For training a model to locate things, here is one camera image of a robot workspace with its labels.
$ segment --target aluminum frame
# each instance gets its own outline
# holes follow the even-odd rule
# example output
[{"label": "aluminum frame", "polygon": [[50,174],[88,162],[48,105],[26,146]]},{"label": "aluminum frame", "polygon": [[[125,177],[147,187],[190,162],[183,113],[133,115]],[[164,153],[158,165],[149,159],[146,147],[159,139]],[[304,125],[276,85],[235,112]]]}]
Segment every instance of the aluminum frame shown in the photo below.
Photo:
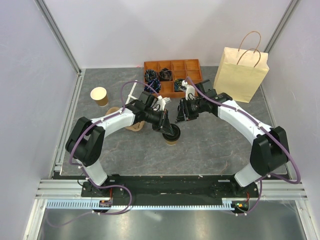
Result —
[{"label": "aluminum frame", "polygon": [[68,47],[68,44],[62,35],[54,17],[52,16],[47,4],[44,0],[34,0],[37,6],[39,7],[40,11],[42,12],[43,17],[45,18],[46,22],[48,23],[49,27],[52,30],[52,33],[54,34],[56,40],[58,41],[59,45],[61,46],[62,50],[64,51],[66,57],[69,59],[71,66],[73,69],[80,74],[82,69],[78,65],[75,57],[73,56],[70,48]]},{"label": "aluminum frame", "polygon": [[86,73],[86,70],[83,69],[76,79],[76,83],[72,93],[72,98],[68,106],[67,114],[65,116],[63,128],[60,132],[59,142],[54,151],[53,161],[50,168],[51,170],[48,176],[49,179],[53,176],[54,172],[61,172],[62,170],[62,164],[64,160],[64,155],[66,152],[65,144],[71,132],[72,121],[76,113],[76,107],[78,104],[78,99],[79,99],[82,83],[84,81],[85,73]]},{"label": "aluminum frame", "polygon": [[[290,184],[282,180],[262,180],[262,196],[261,201],[284,201],[294,200],[298,209],[298,214],[308,240],[320,240],[317,226],[314,217],[311,215],[311,208],[307,198],[304,186],[300,184]],[[55,180],[44,179],[40,181],[35,202],[29,222],[23,236],[24,240],[37,239],[40,233],[40,227],[44,218],[45,207],[49,200],[75,200],[78,203],[86,203],[88,200],[109,200],[109,197],[81,197],[82,187],[77,183],[77,180]],[[244,198],[223,198],[223,201],[241,201]],[[137,206],[134,209],[144,210],[150,208]],[[152,208],[154,210],[164,210],[161,206]],[[189,210],[213,210],[210,206],[191,206]]]},{"label": "aluminum frame", "polygon": [[299,2],[300,2],[300,0],[291,0],[291,2],[289,3],[288,7],[286,8],[286,10],[285,10],[280,22],[276,26],[276,28],[275,28],[275,30],[274,30],[274,32],[273,32],[273,34],[272,34],[272,36],[271,36],[269,42],[267,43],[267,45],[266,45],[266,47],[265,47],[263,52],[270,53],[270,51],[274,47],[277,39],[279,38],[280,34],[284,30],[287,22],[289,21],[289,19],[292,16],[293,12],[297,8]]}]

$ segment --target white wall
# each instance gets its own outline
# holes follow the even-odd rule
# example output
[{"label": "white wall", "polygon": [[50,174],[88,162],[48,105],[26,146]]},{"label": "white wall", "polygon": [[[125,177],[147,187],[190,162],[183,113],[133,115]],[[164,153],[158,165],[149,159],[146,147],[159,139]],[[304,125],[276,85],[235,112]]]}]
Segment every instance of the white wall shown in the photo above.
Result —
[{"label": "white wall", "polygon": [[[252,30],[263,51],[290,0],[45,0],[82,68],[199,59],[217,66],[224,47]],[[250,36],[243,48],[256,46]]]},{"label": "white wall", "polygon": [[0,8],[0,239],[22,238],[76,73],[33,0]]},{"label": "white wall", "polygon": [[268,59],[263,89],[320,223],[320,2],[297,6]]}]

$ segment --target paper cup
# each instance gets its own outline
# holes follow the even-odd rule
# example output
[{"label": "paper cup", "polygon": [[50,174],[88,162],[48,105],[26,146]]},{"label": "paper cup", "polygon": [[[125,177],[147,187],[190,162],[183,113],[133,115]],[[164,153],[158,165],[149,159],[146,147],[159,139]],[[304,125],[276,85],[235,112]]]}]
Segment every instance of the paper cup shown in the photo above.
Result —
[{"label": "paper cup", "polygon": [[[115,113],[116,111],[118,111],[120,109],[120,107],[116,107],[116,106],[113,106],[111,107],[105,115],[109,115],[109,114],[113,114]],[[141,122],[138,122],[134,125],[131,125],[131,126],[126,126],[125,128],[128,129],[128,130],[131,130],[133,132],[138,132],[142,129],[142,127],[145,125],[145,121],[141,121]]]},{"label": "paper cup", "polygon": [[105,107],[109,102],[108,96],[107,96],[107,90],[101,86],[94,88],[90,93],[90,97],[100,107]]},{"label": "paper cup", "polygon": [[171,136],[171,135],[162,133],[162,136],[163,136],[166,144],[173,146],[178,142],[178,139],[180,138],[180,135],[181,135],[181,131],[180,131],[180,128],[175,124],[171,124],[171,127],[174,132],[174,135]]}]

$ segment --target gray marble floor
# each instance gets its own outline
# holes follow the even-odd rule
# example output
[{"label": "gray marble floor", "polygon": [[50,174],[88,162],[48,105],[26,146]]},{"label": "gray marble floor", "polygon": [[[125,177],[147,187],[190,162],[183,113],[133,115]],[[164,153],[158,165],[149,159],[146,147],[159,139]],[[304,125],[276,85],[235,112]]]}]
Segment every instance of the gray marble floor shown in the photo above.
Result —
[{"label": "gray marble floor", "polygon": [[[213,81],[217,67],[201,67],[203,79]],[[127,81],[143,80],[143,68],[87,69],[76,106],[72,126],[80,117],[89,119],[104,116],[111,107],[120,107],[120,88]],[[99,107],[91,98],[95,87],[107,90],[109,104]],[[127,99],[131,85],[123,91]],[[134,96],[139,97],[142,85],[137,85]],[[178,98],[166,105],[169,119],[174,123],[177,116]],[[239,105],[257,119],[271,124],[265,99],[260,89],[250,103]],[[108,136],[103,143],[101,164],[107,174],[120,175],[231,175],[241,170],[248,162],[251,152],[249,142],[231,125],[202,113],[196,120],[179,124],[181,137],[174,146],[165,143],[160,133],[146,123],[139,132],[121,129]],[[80,175],[81,171],[69,165],[66,153],[61,175]],[[286,168],[275,171],[285,174]]]}]

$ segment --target black motor joint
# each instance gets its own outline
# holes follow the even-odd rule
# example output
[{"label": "black motor joint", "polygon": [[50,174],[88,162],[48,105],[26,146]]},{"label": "black motor joint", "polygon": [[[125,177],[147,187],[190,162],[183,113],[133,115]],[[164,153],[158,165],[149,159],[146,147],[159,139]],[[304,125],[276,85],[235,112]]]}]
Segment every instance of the black motor joint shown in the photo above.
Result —
[{"label": "black motor joint", "polygon": [[169,121],[168,110],[154,110],[152,104],[155,100],[155,96],[143,91],[138,100],[134,100],[125,106],[135,114],[133,124],[146,121],[152,124],[152,129],[156,132],[170,136],[175,135],[175,131]]},{"label": "black motor joint", "polygon": [[[210,80],[197,83],[195,86],[206,97],[213,99],[216,102],[224,103],[228,100],[232,100],[232,98],[226,93],[217,94]],[[175,122],[179,123],[195,120],[199,117],[200,113],[204,112],[212,113],[218,117],[218,105],[208,101],[202,96],[198,96],[189,100],[182,98],[179,102],[178,115]]]}]

